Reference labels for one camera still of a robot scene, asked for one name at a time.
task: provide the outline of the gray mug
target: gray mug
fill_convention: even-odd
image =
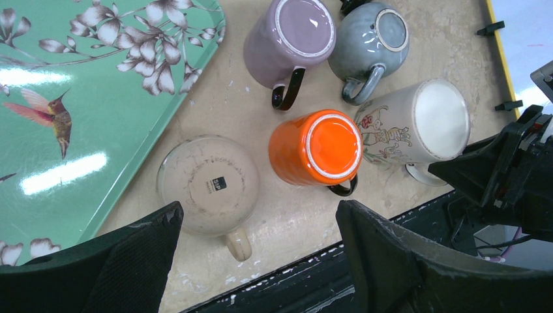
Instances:
[[[342,98],[365,103],[382,77],[395,72],[409,52],[409,30],[403,17],[384,3],[365,3],[349,13],[336,32],[329,64],[346,81]],[[355,96],[355,88],[363,83]]]

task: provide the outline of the orange mug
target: orange mug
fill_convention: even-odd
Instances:
[[[322,110],[280,124],[269,141],[269,160],[285,182],[328,186],[349,196],[357,186],[363,141],[355,123],[336,110]],[[350,181],[350,187],[340,184]]]

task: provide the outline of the green tray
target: green tray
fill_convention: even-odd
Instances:
[[[0,265],[92,238],[222,42],[214,0],[4,0]]]

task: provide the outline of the countertop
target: countertop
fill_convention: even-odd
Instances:
[[[355,107],[340,98],[342,82],[327,62],[306,73],[294,106],[276,112],[271,90],[258,84],[243,61],[243,43],[270,0],[220,0],[228,29],[219,51],[159,139],[109,215],[99,235],[127,225],[162,206],[155,190],[158,168],[169,151],[200,134],[225,135],[240,143],[260,171],[261,191],[245,227],[252,257],[234,260],[220,238],[181,233],[160,312],[179,312],[196,303],[340,241],[335,220],[342,199],[324,187],[298,187],[281,181],[267,154],[272,131],[280,123],[324,108],[350,116]],[[339,0],[323,0],[340,23]],[[471,113],[470,143],[498,133],[514,114],[494,112],[509,99],[497,47],[475,36],[488,21],[483,1],[390,0],[410,28],[409,56],[384,78],[373,97],[431,79],[455,84]],[[363,162],[356,199],[386,218],[399,215],[445,192],[412,179],[403,167],[382,168]]]

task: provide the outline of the label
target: label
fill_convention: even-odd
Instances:
[[[209,193],[219,191],[219,190],[223,190],[223,189],[226,188],[226,182],[224,180],[224,176],[221,176],[221,177],[216,178],[216,179],[212,179],[212,180],[206,182],[206,185],[207,185],[207,191]]]

